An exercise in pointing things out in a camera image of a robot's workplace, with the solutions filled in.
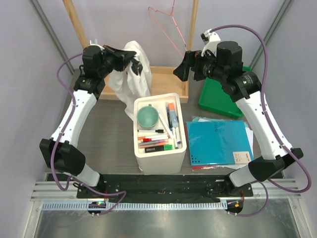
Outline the white t shirt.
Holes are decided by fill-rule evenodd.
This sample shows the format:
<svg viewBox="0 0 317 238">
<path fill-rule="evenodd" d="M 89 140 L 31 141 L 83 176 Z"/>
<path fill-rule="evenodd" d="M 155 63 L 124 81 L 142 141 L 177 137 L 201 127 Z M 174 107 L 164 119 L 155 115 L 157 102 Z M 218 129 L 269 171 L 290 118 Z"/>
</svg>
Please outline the white t shirt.
<svg viewBox="0 0 317 238">
<path fill-rule="evenodd" d="M 125 105 L 125 113 L 130 119 L 134 115 L 135 100 L 151 95 L 152 73 L 150 62 L 141 45 L 136 41 L 128 42 L 123 48 L 125 51 L 135 51 L 136 58 L 143 66 L 141 74 L 134 74 L 130 62 L 124 71 L 113 71 L 108 78 L 107 86 L 111 88 L 117 98 Z"/>
</svg>

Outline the pink wire hanger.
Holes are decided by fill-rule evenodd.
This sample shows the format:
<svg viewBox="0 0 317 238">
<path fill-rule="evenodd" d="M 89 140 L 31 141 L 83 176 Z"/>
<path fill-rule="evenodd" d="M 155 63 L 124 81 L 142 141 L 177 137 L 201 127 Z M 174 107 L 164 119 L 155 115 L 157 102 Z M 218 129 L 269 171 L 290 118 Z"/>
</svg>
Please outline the pink wire hanger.
<svg viewBox="0 0 317 238">
<path fill-rule="evenodd" d="M 187 43 L 175 19 L 175 3 L 175 0 L 171 2 L 171 7 L 168 11 L 163 11 L 153 6 L 148 6 L 147 10 L 159 30 L 168 39 L 176 52 L 183 57 L 187 50 Z"/>
</svg>

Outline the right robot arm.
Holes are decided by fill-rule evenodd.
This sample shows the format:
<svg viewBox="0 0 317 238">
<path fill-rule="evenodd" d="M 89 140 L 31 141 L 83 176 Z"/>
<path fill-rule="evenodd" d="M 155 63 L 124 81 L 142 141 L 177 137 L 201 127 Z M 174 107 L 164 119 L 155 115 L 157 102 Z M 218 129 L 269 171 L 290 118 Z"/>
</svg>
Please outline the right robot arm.
<svg viewBox="0 0 317 238">
<path fill-rule="evenodd" d="M 187 51 L 173 74 L 181 81 L 188 80 L 193 71 L 194 80 L 206 78 L 218 81 L 223 91 L 242 111 L 250 124 L 261 149 L 261 156 L 225 177 L 224 191 L 230 196 L 239 193 L 242 186 L 265 181 L 276 173 L 299 162 L 304 156 L 301 148 L 294 148 L 270 118 L 264 90 L 257 75 L 243 70 L 242 48 L 234 41 L 219 42 L 216 53 L 210 50 Z"/>
</svg>

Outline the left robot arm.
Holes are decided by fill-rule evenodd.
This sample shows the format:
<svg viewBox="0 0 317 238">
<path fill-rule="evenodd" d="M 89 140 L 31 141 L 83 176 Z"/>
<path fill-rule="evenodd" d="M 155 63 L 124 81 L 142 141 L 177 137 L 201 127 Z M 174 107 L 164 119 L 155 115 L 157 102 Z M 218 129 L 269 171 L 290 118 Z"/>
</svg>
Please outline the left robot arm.
<svg viewBox="0 0 317 238">
<path fill-rule="evenodd" d="M 70 105 L 56 131 L 49 139 L 42 139 L 40 151 L 45 163 L 56 172 L 74 177 L 88 186 L 95 198 L 102 197 L 106 186 L 100 173 L 91 169 L 78 148 L 78 139 L 88 114 L 98 101 L 105 78 L 113 71 L 123 72 L 136 63 L 136 51 L 118 50 L 109 46 L 90 45 L 80 54 L 80 75 L 70 91 Z"/>
</svg>

